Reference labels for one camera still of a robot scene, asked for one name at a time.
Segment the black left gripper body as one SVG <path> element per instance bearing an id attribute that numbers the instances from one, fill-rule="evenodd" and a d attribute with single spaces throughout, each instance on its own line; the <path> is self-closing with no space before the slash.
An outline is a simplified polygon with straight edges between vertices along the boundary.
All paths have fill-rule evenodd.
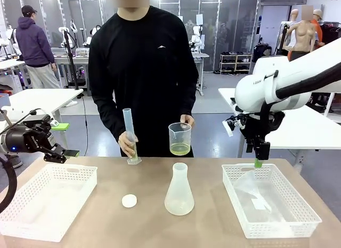
<path id="1" fill-rule="evenodd" d="M 4 148 L 11 153 L 54 153 L 58 151 L 58 144 L 50 130 L 51 127 L 45 125 L 14 126 L 4 134 Z"/>

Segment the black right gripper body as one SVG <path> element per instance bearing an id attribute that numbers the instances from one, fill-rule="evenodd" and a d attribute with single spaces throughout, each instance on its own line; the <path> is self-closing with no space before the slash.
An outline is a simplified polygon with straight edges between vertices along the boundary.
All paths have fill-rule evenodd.
<path id="1" fill-rule="evenodd" d="M 285 114 L 282 111 L 270 113 L 269 117 L 263 121 L 251 117 L 250 114 L 239 115 L 239 120 L 244 126 L 244 129 L 240 129 L 240 132 L 247 142 L 251 142 L 257 138 L 264 141 L 266 135 L 276 131 L 280 127 L 284 117 Z"/>

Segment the person's right hand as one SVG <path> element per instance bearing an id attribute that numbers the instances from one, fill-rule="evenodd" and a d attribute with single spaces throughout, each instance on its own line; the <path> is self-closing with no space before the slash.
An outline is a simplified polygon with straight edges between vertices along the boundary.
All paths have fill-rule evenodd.
<path id="1" fill-rule="evenodd" d="M 133 141 L 128 138 L 127 132 L 123 132 L 118 138 L 118 144 L 120 146 L 120 152 L 122 157 L 133 158 L 137 155 L 135 151 L 138 138 L 134 136 Z"/>

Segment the person's left hand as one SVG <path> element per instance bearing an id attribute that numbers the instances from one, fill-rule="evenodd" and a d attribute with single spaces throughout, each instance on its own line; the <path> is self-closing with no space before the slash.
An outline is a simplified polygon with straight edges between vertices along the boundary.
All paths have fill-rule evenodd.
<path id="1" fill-rule="evenodd" d="M 182 124 L 185 124 L 185 123 L 189 124 L 190 126 L 194 126 L 195 124 L 194 118 L 191 115 L 186 115 L 186 114 L 181 115 L 180 122 Z"/>

